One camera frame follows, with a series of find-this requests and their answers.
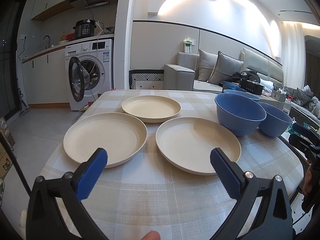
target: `white sheer curtain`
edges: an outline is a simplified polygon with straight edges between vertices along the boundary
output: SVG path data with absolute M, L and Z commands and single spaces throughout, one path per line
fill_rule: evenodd
M 282 44 L 283 85 L 302 89 L 306 72 L 306 44 L 301 23 L 283 22 Z

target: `beige plate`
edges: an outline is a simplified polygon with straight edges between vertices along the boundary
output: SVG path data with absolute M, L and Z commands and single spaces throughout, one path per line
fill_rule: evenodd
M 143 122 L 165 122 L 181 110 L 180 104 L 161 96 L 139 96 L 129 98 L 122 103 L 122 109 L 127 114 L 138 117 Z
M 147 127 L 138 118 L 122 113 L 103 113 L 86 117 L 69 128 L 63 146 L 78 163 L 89 160 L 100 147 L 107 151 L 106 168 L 130 160 L 145 144 Z
M 156 132 L 156 142 L 170 163 L 199 175 L 216 174 L 210 164 L 210 152 L 216 147 L 233 162 L 241 155 L 240 143 L 231 131 L 196 117 L 180 117 L 163 123 Z

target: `faucet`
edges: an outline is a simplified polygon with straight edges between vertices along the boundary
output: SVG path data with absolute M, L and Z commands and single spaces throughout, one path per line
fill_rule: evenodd
M 44 36 L 44 37 L 43 37 L 43 40 L 44 40 L 46 37 L 49 38 L 49 47 L 48 47 L 48 48 L 50 48 L 50 36 L 49 36 L 49 35 Z

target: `bowl rim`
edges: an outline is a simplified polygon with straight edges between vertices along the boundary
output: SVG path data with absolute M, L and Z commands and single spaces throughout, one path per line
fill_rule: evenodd
M 233 116 L 235 116 L 235 117 L 238 117 L 238 118 L 240 118 L 240 119 L 243 119 L 243 120 L 246 120 L 246 121 L 252 121 L 252 122 L 262 122 L 262 121 L 264 121 L 264 120 L 267 118 L 267 112 L 264 110 L 264 108 L 263 108 L 261 105 L 259 105 L 259 107 L 261 107 L 261 108 L 263 109 L 263 111 L 265 112 L 265 114 L 266 114 L 265 117 L 262 118 L 261 120 L 251 120 L 251 119 L 243 118 L 243 117 L 237 116 L 237 115 L 235 115 L 235 114 L 233 114 L 233 113 L 230 113 L 230 112 L 227 111 L 226 109 L 223 109 L 223 108 L 217 103 L 217 97 L 218 97 L 218 96 L 221 97 L 221 95 L 235 95 L 235 96 L 238 96 L 238 97 L 243 97 L 243 98 L 246 98 L 246 99 L 248 99 L 248 100 L 251 100 L 251 101 L 253 101 L 254 103 L 256 103 L 257 105 L 259 105 L 259 103 L 257 103 L 256 101 L 254 101 L 254 100 L 252 100 L 252 99 L 250 99 L 250 98 L 247 98 L 247 97 L 245 97 L 245 96 L 239 95 L 239 94 L 228 94 L 228 93 L 218 94 L 218 95 L 214 98 L 214 101 L 215 101 L 215 103 L 216 103 L 217 106 L 219 106 L 222 110 L 226 111 L 227 113 L 229 113 L 229 114 L 231 114 L 231 115 L 233 115 Z
M 237 91 L 237 90 L 233 90 L 233 89 L 225 89 L 223 92 L 225 92 L 225 91 L 236 91 L 236 92 L 240 92 L 241 94 L 237 94 L 237 93 L 226 93 L 226 94 L 235 94 L 235 95 L 240 95 L 240 96 L 244 96 L 244 95 L 242 95 L 242 94 L 248 94 L 248 95 L 251 95 L 251 96 L 254 96 L 255 98 L 250 98 L 251 100 L 253 100 L 253 101 L 260 101 L 260 98 L 258 98 L 256 95 L 254 95 L 254 94 L 251 94 L 251 93 L 249 93 L 249 92 L 243 92 L 243 91 Z
M 267 104 L 267 103 L 264 103 L 264 102 L 259 102 L 258 104 L 259 104 L 259 105 L 261 105 L 261 104 L 265 104 L 265 105 L 273 106 L 273 105 L 270 105 L 270 104 Z M 273 116 L 274 118 L 276 118 L 276 119 L 278 119 L 278 120 L 282 121 L 282 122 L 286 122 L 286 123 L 288 123 L 289 125 L 293 122 L 293 121 L 292 121 L 292 119 L 291 119 L 290 117 L 289 117 L 289 118 L 291 119 L 291 122 L 287 122 L 287 121 L 285 121 L 285 120 L 282 120 L 282 119 L 280 119 L 280 118 L 278 118 L 278 117 L 274 116 L 273 114 L 270 114 L 270 115 L 271 115 L 271 116 Z

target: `red object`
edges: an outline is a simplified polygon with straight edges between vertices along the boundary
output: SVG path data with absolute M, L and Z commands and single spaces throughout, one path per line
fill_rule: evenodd
M 71 34 L 67 34 L 66 36 L 66 40 L 67 41 L 73 41 L 75 39 L 75 34 L 71 33 Z

